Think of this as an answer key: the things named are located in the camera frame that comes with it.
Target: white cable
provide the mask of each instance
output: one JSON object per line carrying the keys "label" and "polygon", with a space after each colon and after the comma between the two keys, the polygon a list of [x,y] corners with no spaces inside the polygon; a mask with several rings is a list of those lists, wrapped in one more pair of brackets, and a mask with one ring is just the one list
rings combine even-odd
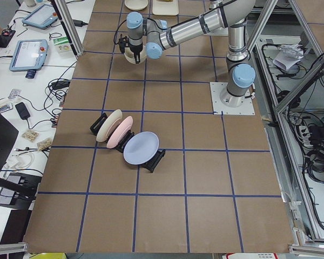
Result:
{"label": "white cable", "polygon": [[[30,161],[27,162],[25,165],[23,164],[24,160],[19,158],[22,155],[28,155],[30,157]],[[17,164],[15,166],[16,169],[29,168],[31,166],[31,164],[33,163],[34,159],[35,159],[34,154],[31,153],[31,152],[28,152],[28,151],[25,152],[25,153],[21,153],[21,154],[15,155],[15,156],[17,157],[17,160],[19,161],[19,164]]]}

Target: table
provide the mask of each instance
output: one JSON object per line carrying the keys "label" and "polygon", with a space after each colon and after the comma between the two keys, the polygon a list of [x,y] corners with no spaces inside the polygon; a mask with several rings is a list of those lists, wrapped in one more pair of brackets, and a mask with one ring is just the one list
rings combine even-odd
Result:
{"label": "table", "polygon": [[[70,9],[70,13],[72,18],[80,19],[85,22],[88,22],[90,19],[90,14],[92,7],[94,5],[94,0],[86,0],[84,2],[79,3],[71,3],[68,5]],[[34,8],[28,8],[24,3],[22,3],[21,9],[32,11],[35,8],[39,7],[41,4],[45,4],[46,2],[37,4]],[[17,12],[13,19],[16,17],[24,17],[25,13]],[[21,34],[26,28],[22,27],[21,22],[19,19],[17,20],[17,24],[13,26],[13,29],[16,30],[16,34],[13,37],[12,41],[10,42],[9,46],[5,49],[0,49],[0,56],[6,56],[13,54],[16,43],[18,40],[21,39],[46,39],[49,43],[49,52],[47,55],[47,59],[45,65],[42,67],[40,71],[37,71],[35,79],[26,79],[25,74],[26,72],[11,72],[9,71],[9,64],[10,59],[4,58],[0,59],[0,99],[4,97],[8,97],[10,91],[13,88],[21,89],[21,96],[27,98],[32,101],[34,106],[38,109],[43,107],[43,102],[46,98],[45,88],[48,82],[52,79],[59,78],[61,74],[71,66],[75,61],[76,58],[74,57],[72,51],[58,53],[52,42],[49,41],[49,33],[60,32],[63,35],[63,29],[61,26],[57,26],[55,28],[47,28],[46,30],[39,30],[36,28],[28,27],[28,30]],[[81,40],[84,39],[86,27],[77,28],[77,32]],[[67,73],[64,75],[64,78],[71,78],[73,74],[74,68],[70,68]],[[50,119],[50,115],[45,111],[37,112],[31,108],[31,105],[26,101],[22,100],[30,114],[31,118],[29,119],[30,125],[35,124],[36,122],[44,119]],[[54,98],[54,104],[50,107],[50,111],[53,108],[58,108],[59,102]],[[15,109],[11,111],[7,111],[2,113],[2,115],[8,119],[18,130],[19,130],[19,137],[15,143],[16,148],[25,148],[25,147],[36,147],[36,142],[39,142],[43,139],[48,137],[53,138],[55,134],[55,129],[51,128],[51,124],[49,122],[42,122],[40,125],[36,126],[36,129],[39,130],[39,137],[35,143],[31,143],[22,137],[22,133],[27,129],[26,121],[23,121],[19,118],[17,111]],[[43,172],[46,163],[46,157],[40,153],[35,153],[35,160],[34,163],[31,165],[31,168],[40,170]],[[0,239],[6,225],[8,216],[10,213],[10,209],[0,207]]]}
{"label": "table", "polygon": [[[205,7],[183,0],[179,10],[169,25]],[[227,80],[227,38],[201,36],[132,65],[112,42],[128,12],[124,1],[94,5],[24,239],[29,252],[288,251],[257,104],[255,116],[213,115],[208,82]],[[141,12],[157,18],[150,5]],[[153,174],[91,134],[102,112],[118,108],[167,150]]]}

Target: white bowl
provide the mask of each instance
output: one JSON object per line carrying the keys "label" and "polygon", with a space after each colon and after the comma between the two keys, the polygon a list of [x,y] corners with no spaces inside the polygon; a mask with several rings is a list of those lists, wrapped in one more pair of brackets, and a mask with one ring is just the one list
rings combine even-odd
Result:
{"label": "white bowl", "polygon": [[[132,64],[136,64],[136,61],[134,59],[134,54],[133,52],[130,50],[129,47],[125,48],[125,58],[127,59],[128,62],[132,63]],[[145,50],[145,46],[143,46],[143,50],[140,53],[140,63],[143,63],[146,60],[146,50]]]}

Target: metal base plate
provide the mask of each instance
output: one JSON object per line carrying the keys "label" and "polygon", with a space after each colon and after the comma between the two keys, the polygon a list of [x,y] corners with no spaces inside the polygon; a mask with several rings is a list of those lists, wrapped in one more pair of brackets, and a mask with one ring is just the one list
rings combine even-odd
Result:
{"label": "metal base plate", "polygon": [[214,114],[228,114],[228,115],[255,115],[252,104],[252,99],[247,98],[237,108],[231,108],[223,104],[220,100],[220,93],[222,89],[227,87],[228,83],[224,82],[210,82],[211,99]]}

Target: pink plate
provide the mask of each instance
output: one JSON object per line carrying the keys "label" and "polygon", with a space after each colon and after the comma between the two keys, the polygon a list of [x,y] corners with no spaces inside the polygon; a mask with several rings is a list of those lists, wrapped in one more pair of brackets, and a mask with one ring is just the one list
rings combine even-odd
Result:
{"label": "pink plate", "polygon": [[109,138],[107,148],[115,148],[127,131],[131,129],[132,124],[133,118],[131,116],[124,119]]}

